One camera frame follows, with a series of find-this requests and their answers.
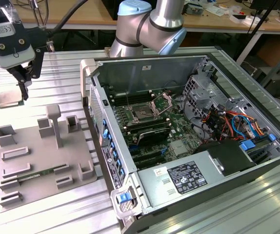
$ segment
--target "wooden table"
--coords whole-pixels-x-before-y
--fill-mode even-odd
[[[49,1],[49,20],[47,28],[53,28],[66,12],[74,5],[77,0],[48,0]],[[230,0],[225,5],[239,5],[246,15],[252,11],[242,3]],[[45,11],[44,2],[39,4],[41,11]],[[16,7],[26,28],[35,27],[35,19],[31,10]],[[259,31],[254,35],[249,44],[246,46],[242,54],[237,60],[241,64],[256,44],[262,34],[280,34],[280,23],[276,21],[275,16],[270,16],[270,20],[264,23]],[[244,24],[236,24],[224,15],[218,17],[210,12],[204,11],[203,16],[184,16],[184,27],[188,32],[214,32],[214,33],[247,33],[248,26]],[[112,20],[109,13],[101,0],[89,0],[64,25],[63,29],[77,30],[116,30],[116,21]]]

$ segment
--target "sticker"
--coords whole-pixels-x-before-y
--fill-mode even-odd
[[[207,184],[194,161],[173,167],[167,171],[180,194],[185,194]]]
[[[9,22],[0,23],[0,38],[11,36],[15,34],[13,25]]]
[[[167,173],[167,167],[160,167],[153,170],[156,176],[161,176]]]
[[[150,66],[143,66],[142,70],[143,71],[148,71],[148,70],[151,70],[151,67],[152,67],[151,65]]]
[[[106,161],[106,166],[110,173],[113,185],[114,185],[115,189],[118,189],[121,187],[121,181],[120,181],[119,175],[117,174],[115,161],[112,160],[111,153],[110,153],[110,150],[108,147],[103,147],[102,151],[103,151],[103,155],[104,155],[104,158]]]

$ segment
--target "green motherboard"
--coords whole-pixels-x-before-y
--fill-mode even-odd
[[[135,98],[128,102],[128,97],[127,105],[112,106],[130,154],[140,170],[191,155],[201,144],[202,137],[191,128],[171,95],[155,91],[150,96],[158,97],[154,99],[154,107],[152,101],[136,103]],[[150,136],[153,132],[158,132],[160,138]],[[148,141],[144,140],[145,135],[149,135]]]

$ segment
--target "blue latch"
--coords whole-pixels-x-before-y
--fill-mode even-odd
[[[271,141],[275,141],[277,138],[275,137],[275,135],[273,135],[273,134],[271,133],[271,134],[269,134],[269,139],[270,139]]]
[[[115,161],[119,158],[119,155],[117,154],[116,150],[114,150],[113,156]]]
[[[103,138],[107,138],[107,135],[109,134],[109,130],[105,129],[103,132]]]
[[[243,141],[240,147],[244,150],[249,150],[254,148],[256,145],[252,142],[252,140]]]
[[[113,150],[115,150],[115,145],[114,145],[113,142],[111,143],[111,148],[112,148]]]
[[[123,193],[118,196],[119,204],[125,203],[127,201],[131,201],[131,200],[132,200],[132,197],[131,197],[130,193]]]
[[[121,178],[124,179],[125,178],[125,171],[123,168],[121,168],[120,170],[120,175],[121,175]]]
[[[120,160],[119,160],[119,159],[117,160],[116,167],[117,167],[118,169],[120,169],[120,168],[121,168],[121,162],[120,162]]]

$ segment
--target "power supply label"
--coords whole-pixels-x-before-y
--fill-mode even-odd
[[[110,173],[113,185],[116,189],[121,187],[120,177],[117,175],[115,161],[111,157],[111,153],[108,147],[102,147],[103,155],[106,161],[107,169]]]
[[[167,170],[178,193],[185,194],[207,182],[194,161]]]

